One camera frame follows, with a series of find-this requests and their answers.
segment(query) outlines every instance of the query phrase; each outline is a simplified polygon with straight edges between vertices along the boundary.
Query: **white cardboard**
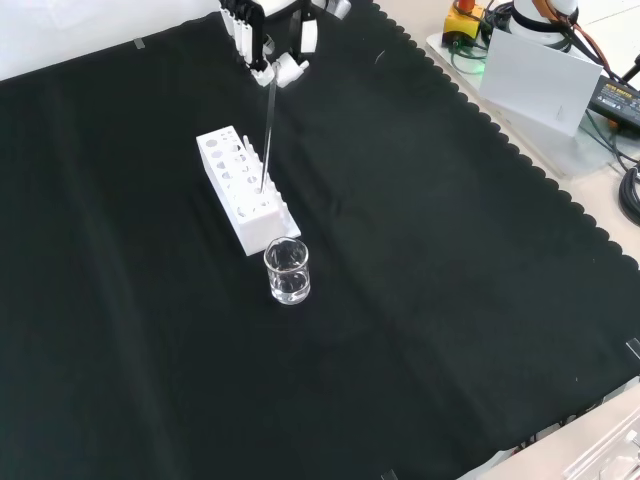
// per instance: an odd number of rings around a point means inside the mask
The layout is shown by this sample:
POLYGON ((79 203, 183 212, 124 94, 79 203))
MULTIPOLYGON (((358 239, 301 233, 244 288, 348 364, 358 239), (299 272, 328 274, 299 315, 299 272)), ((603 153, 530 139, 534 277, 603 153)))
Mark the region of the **white cardboard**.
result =
POLYGON ((602 67, 496 30, 480 95, 525 117, 574 136, 602 67))

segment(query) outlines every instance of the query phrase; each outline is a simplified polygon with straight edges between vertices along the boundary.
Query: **black cloth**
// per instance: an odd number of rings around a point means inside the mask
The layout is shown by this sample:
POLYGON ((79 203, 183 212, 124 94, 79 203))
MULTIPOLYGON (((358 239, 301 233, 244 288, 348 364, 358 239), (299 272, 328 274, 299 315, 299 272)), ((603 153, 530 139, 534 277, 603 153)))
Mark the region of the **black cloth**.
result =
POLYGON ((0 85, 3 480, 453 479, 634 375, 636 262, 369 0, 320 37, 290 308, 195 142, 262 146, 218 15, 0 85))

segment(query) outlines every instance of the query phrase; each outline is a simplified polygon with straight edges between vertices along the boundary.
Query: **yellow device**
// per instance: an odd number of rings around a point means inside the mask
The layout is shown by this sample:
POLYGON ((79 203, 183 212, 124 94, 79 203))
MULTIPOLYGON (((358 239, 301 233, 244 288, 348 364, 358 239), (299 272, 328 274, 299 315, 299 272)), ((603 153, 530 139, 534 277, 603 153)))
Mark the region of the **yellow device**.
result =
MULTIPOLYGON (((470 12, 477 18, 484 15, 484 7, 476 5, 470 12)), ((465 39, 475 41, 480 30, 480 22, 466 15, 460 15, 452 5, 447 18, 444 20, 444 32, 442 33, 442 43, 453 45, 456 40, 465 39)))

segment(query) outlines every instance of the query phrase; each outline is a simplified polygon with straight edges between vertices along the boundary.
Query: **clear liquid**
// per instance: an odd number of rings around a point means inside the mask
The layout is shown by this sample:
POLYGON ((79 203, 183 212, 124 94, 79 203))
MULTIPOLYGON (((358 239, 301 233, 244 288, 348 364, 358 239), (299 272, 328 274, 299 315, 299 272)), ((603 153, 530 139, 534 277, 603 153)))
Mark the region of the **clear liquid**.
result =
POLYGON ((292 273, 269 274, 271 294, 284 305, 296 305, 309 296, 309 273, 301 270, 292 273))

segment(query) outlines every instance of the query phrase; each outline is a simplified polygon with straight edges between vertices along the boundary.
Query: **robotic arm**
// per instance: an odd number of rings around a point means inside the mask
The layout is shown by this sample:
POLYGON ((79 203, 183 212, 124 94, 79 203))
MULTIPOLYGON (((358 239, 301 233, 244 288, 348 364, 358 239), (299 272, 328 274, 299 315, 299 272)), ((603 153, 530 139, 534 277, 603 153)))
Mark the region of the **robotic arm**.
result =
POLYGON ((285 87, 297 80, 309 66, 318 43, 318 23, 314 4, 344 18, 351 8, 348 0, 221 0, 221 13, 227 33, 235 41, 239 55, 260 86, 276 77, 264 53, 265 26, 291 18, 291 47, 278 60, 276 81, 285 87))
POLYGON ((562 49, 566 40, 551 22, 577 18, 578 0, 514 0, 513 10, 512 34, 562 49))

